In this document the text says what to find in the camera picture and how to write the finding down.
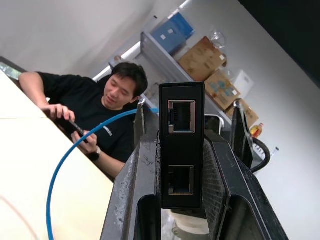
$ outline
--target blue box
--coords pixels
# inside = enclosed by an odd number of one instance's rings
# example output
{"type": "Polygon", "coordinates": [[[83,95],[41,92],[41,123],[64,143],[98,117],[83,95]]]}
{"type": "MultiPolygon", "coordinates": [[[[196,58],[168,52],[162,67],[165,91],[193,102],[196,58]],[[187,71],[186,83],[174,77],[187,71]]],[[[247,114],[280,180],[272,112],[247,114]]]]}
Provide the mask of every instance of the blue box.
{"type": "Polygon", "coordinates": [[[194,34],[194,29],[189,25],[180,12],[171,17],[169,21],[174,23],[180,33],[184,35],[185,40],[188,40],[194,34]]]}
{"type": "Polygon", "coordinates": [[[185,36],[172,21],[165,22],[154,30],[151,35],[169,54],[174,54],[186,43],[185,36]]]}

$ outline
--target hand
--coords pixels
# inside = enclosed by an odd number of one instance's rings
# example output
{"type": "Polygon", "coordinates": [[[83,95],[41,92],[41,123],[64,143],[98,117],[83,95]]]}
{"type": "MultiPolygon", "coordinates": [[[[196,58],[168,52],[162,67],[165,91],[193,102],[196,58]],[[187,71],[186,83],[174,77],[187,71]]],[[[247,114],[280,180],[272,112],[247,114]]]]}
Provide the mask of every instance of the hand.
{"type": "Polygon", "coordinates": [[[56,120],[56,118],[64,118],[65,120],[75,121],[75,113],[70,111],[66,106],[61,104],[51,104],[39,106],[39,108],[50,118],[51,120],[56,120]]]}
{"type": "MultiPolygon", "coordinates": [[[[72,138],[73,143],[75,144],[81,137],[79,136],[79,133],[75,131],[74,133],[71,134],[71,138],[72,138]]],[[[98,150],[98,147],[97,147],[98,137],[97,137],[97,135],[92,134],[92,135],[88,136],[86,138],[86,140],[88,141],[88,143],[81,142],[80,145],[78,146],[80,151],[85,155],[95,153],[98,150]]]]}

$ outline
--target black t-shirt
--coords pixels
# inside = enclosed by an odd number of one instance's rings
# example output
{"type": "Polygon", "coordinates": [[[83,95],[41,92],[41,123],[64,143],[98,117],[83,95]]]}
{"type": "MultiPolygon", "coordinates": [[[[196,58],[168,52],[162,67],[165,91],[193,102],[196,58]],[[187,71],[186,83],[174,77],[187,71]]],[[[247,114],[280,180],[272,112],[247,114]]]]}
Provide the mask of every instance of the black t-shirt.
{"type": "MultiPolygon", "coordinates": [[[[54,75],[38,72],[43,80],[44,94],[50,104],[61,104],[75,114],[75,123],[90,131],[104,121],[125,112],[113,111],[102,104],[104,89],[87,77],[54,75]]],[[[132,117],[123,117],[95,133],[97,145],[107,155],[125,163],[133,152],[134,124],[132,117]]]]}

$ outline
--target blue ethernet cable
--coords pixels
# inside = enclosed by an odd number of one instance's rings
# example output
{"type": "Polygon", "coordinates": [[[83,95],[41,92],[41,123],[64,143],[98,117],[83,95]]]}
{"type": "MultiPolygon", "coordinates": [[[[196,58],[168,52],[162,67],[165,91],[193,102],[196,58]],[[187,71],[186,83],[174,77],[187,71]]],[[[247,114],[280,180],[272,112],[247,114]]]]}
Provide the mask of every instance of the blue ethernet cable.
{"type": "MultiPolygon", "coordinates": [[[[152,108],[150,109],[151,112],[153,113],[158,113],[159,110],[157,108],[152,108]]],[[[96,133],[97,131],[99,131],[100,129],[102,129],[104,126],[113,123],[114,121],[123,118],[125,116],[128,115],[132,115],[135,114],[137,112],[137,109],[131,110],[131,111],[126,111],[123,113],[120,113],[108,120],[106,120],[105,122],[101,123],[100,125],[98,125],[97,127],[95,127],[94,129],[92,129],[90,132],[88,132],[86,135],[84,135],[83,137],[81,137],[67,152],[66,154],[63,156],[63,158],[61,159],[61,161],[59,162],[58,166],[56,167],[51,182],[50,182],[50,186],[49,186],[49,191],[48,191],[48,196],[46,199],[46,228],[47,228],[47,232],[48,232],[48,237],[49,240],[54,240],[54,233],[53,233],[53,229],[52,229],[52,222],[51,222],[51,197],[52,197],[52,192],[54,189],[54,185],[55,185],[55,181],[58,175],[58,172],[60,170],[60,168],[62,167],[62,165],[64,164],[65,160],[67,159],[67,157],[72,153],[72,151],[81,143],[83,142],[87,137],[89,137],[91,134],[96,133]]]]}

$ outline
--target printed logo on shirt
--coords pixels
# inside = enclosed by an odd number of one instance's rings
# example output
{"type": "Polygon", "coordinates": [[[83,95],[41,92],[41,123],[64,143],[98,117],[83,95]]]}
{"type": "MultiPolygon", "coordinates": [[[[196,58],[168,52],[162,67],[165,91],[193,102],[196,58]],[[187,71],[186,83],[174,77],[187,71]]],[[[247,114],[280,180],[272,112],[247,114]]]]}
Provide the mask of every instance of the printed logo on shirt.
{"type": "Polygon", "coordinates": [[[110,131],[110,129],[109,128],[107,128],[106,126],[104,126],[103,127],[107,132],[108,132],[108,134],[110,135],[110,137],[112,136],[112,132],[110,131]]]}

